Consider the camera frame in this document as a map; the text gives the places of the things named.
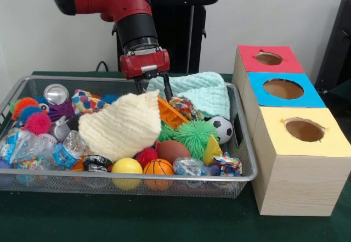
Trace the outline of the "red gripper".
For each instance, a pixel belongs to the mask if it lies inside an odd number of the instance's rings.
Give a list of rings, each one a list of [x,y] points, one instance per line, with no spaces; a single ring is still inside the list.
[[[170,58],[168,51],[162,48],[129,51],[120,56],[121,71],[126,79],[134,79],[138,94],[145,93],[142,85],[143,78],[150,78],[159,73],[164,86],[167,101],[173,98],[173,92],[168,73]]]

